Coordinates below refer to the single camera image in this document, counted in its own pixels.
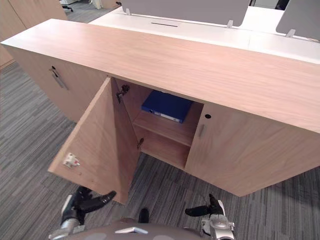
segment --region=wooden cabinet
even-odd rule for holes
[[[0,42],[26,29],[8,0],[0,0]],[[0,46],[0,66],[13,60],[7,50]]]
[[[48,19],[67,20],[58,0],[0,0],[0,42]],[[13,61],[0,46],[0,68]]]
[[[68,20],[58,0],[8,0],[26,28],[48,19]]]
[[[238,196],[320,165],[316,64],[54,19],[2,44],[80,119],[49,170],[121,203],[139,151]],[[153,89],[194,101],[184,123],[141,110]]]
[[[107,77],[105,72],[11,48],[11,55],[72,121],[78,122]]]
[[[117,100],[118,91],[108,77],[49,171],[100,194],[114,190],[115,200],[125,204],[140,150],[126,108]],[[79,166],[63,164],[69,153],[76,156]]]

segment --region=wooden countertop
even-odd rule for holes
[[[57,19],[2,44],[320,133],[319,64]]]

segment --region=metal latch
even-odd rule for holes
[[[122,85],[121,92],[117,92],[115,94],[119,103],[121,103],[121,98],[129,91],[129,89],[130,89],[130,87],[128,85]]]
[[[68,153],[68,155],[66,156],[66,158],[63,161],[63,165],[66,165],[68,168],[73,168],[73,167],[77,167],[80,165],[79,160],[77,159],[77,157],[72,154],[71,152]]]
[[[145,140],[144,138],[141,138],[141,139],[140,139],[140,141],[138,142],[138,144],[137,144],[137,146],[136,146],[137,149],[140,149],[140,148],[141,148],[141,145],[144,143],[144,140]]]

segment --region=cabinet shelf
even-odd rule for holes
[[[190,147],[194,139],[203,106],[203,104],[198,102],[192,103],[183,123],[178,123],[146,111],[141,111],[133,121],[133,124]]]
[[[185,168],[190,147],[139,126],[133,128],[139,139],[144,138],[141,145],[142,152],[176,168],[182,170]]]

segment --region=door handle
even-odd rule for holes
[[[199,138],[201,138],[205,134],[206,128],[207,127],[205,124],[201,125],[200,130],[199,130]]]
[[[67,85],[64,83],[64,81],[59,76],[57,69],[54,66],[51,66],[49,71],[51,71],[53,73],[52,76],[53,76],[54,80],[59,84],[59,86],[68,91],[69,88],[67,87]]]
[[[52,77],[54,78],[54,80],[56,81],[56,83],[59,84],[59,86],[63,89],[64,86],[63,86],[62,83],[60,82],[60,79],[59,79],[55,74],[52,74]]]

